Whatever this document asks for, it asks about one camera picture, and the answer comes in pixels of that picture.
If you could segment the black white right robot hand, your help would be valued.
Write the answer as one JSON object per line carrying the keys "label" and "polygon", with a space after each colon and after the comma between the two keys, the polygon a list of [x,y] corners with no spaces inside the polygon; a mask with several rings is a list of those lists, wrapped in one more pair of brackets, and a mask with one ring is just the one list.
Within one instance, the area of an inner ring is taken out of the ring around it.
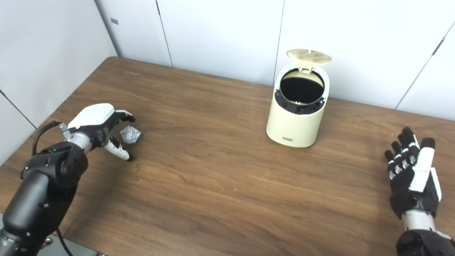
{"label": "black white right robot hand", "polygon": [[398,140],[385,151],[390,180],[390,206],[401,218],[410,210],[421,210],[437,216],[442,191],[433,165],[435,139],[418,141],[410,127],[404,127]]}

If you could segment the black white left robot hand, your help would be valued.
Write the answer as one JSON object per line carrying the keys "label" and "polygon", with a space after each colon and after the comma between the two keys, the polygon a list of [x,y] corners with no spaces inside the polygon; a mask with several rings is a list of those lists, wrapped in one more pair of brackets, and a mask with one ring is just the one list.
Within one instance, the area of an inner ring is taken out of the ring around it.
{"label": "black white left robot hand", "polygon": [[90,105],[69,123],[67,141],[79,146],[85,154],[104,148],[119,159],[131,162],[133,156],[112,135],[115,126],[126,121],[135,122],[135,117],[127,110],[116,110],[110,103]]}

